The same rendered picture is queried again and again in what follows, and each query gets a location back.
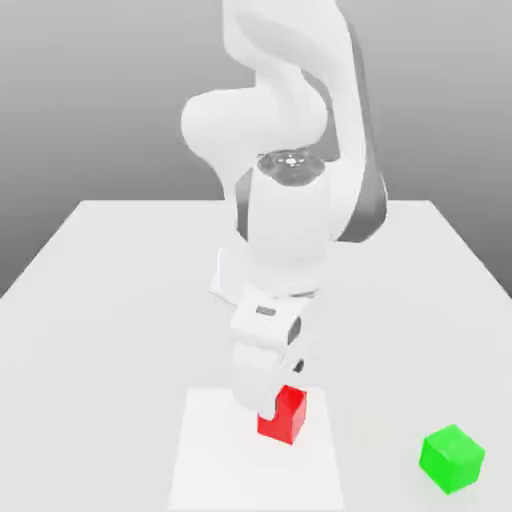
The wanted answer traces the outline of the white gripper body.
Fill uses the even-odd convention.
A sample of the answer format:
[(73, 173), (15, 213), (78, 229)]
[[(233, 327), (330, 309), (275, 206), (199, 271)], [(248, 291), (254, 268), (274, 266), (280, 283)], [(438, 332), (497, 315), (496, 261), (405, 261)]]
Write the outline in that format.
[(231, 358), (234, 398), (263, 419), (273, 419), (277, 396), (285, 385), (296, 385), (304, 365), (304, 358), (289, 358), (272, 349), (236, 342)]

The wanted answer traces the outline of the small red cube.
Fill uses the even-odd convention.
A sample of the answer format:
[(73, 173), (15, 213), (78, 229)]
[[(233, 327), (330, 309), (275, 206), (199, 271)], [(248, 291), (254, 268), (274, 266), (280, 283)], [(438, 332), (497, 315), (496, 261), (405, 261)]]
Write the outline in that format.
[(272, 420), (261, 416), (257, 420), (260, 435), (292, 445), (306, 418), (307, 392), (283, 386), (276, 398), (276, 411)]

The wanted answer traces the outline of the small green cube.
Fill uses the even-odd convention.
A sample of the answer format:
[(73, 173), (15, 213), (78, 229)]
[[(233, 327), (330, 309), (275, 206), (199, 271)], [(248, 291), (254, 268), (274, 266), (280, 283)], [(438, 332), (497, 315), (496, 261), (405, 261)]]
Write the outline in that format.
[(482, 446), (451, 424), (424, 438), (418, 465), (445, 494), (452, 494), (478, 480), (485, 454)]

